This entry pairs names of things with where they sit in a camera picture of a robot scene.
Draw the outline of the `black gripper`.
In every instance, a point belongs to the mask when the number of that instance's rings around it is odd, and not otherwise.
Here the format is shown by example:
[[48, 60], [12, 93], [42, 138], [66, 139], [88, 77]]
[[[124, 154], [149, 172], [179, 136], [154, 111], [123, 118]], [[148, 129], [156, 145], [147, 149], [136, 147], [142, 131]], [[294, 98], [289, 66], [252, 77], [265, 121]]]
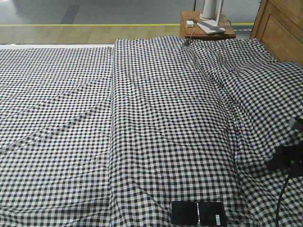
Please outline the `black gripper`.
[[269, 171], [288, 169], [291, 176], [303, 175], [303, 142], [297, 145], [278, 146], [266, 164]]

